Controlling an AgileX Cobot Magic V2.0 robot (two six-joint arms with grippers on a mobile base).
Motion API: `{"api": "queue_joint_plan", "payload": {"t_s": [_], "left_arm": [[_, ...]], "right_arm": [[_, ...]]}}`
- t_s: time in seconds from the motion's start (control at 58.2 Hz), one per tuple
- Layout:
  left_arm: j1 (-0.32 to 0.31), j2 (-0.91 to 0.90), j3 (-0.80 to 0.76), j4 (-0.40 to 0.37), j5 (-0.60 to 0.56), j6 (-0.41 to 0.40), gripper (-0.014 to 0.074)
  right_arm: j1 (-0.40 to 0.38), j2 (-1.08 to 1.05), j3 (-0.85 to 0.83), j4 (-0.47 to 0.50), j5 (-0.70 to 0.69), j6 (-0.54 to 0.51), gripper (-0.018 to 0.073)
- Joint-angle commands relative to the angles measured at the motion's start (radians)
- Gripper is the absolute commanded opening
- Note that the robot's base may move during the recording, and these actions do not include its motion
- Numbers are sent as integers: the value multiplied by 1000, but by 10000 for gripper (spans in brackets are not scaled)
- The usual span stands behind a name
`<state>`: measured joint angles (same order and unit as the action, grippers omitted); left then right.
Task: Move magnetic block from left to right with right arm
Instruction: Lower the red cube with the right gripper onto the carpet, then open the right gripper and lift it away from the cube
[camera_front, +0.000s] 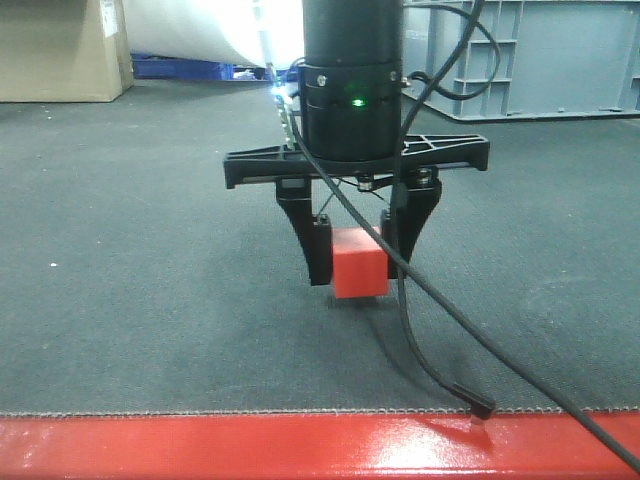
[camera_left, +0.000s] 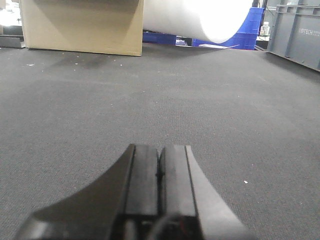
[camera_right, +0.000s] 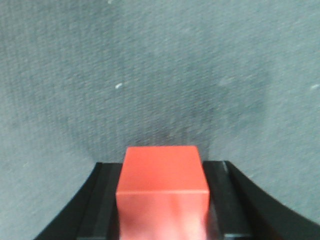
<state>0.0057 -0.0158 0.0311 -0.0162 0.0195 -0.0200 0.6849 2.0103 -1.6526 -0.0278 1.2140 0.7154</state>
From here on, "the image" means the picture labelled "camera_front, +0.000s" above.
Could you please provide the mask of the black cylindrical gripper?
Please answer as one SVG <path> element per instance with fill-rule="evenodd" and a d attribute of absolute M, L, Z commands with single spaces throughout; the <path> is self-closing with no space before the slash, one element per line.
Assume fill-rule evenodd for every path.
<path fill-rule="evenodd" d="M 276 201 L 297 235 L 312 286 L 331 283 L 333 250 L 329 217 L 312 210 L 310 178 L 488 167 L 489 142 L 481 136 L 408 134 L 402 127 L 403 13 L 400 1 L 303 2 L 301 139 L 232 152 L 223 161 L 229 189 L 276 181 Z M 403 184 L 397 233 L 407 263 L 440 201 L 437 173 L 426 183 L 410 176 Z M 391 207 L 382 211 L 380 223 L 381 236 L 392 246 Z M 391 257 L 388 278 L 397 278 Z"/>

